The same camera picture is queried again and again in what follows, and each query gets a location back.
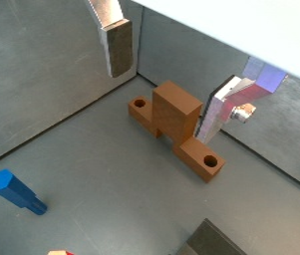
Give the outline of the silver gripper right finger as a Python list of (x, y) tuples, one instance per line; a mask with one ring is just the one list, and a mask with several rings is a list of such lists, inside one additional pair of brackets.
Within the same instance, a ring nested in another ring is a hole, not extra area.
[(231, 120), (246, 123), (256, 111), (252, 102), (272, 95), (286, 78), (282, 69), (250, 57), (242, 76), (232, 75), (209, 96), (196, 138), (208, 143)]

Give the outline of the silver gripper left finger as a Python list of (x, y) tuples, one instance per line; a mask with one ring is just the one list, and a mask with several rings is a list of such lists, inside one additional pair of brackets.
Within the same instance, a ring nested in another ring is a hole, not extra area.
[(86, 0), (100, 28), (109, 75), (117, 78), (133, 66), (133, 22), (125, 18), (120, 0)]

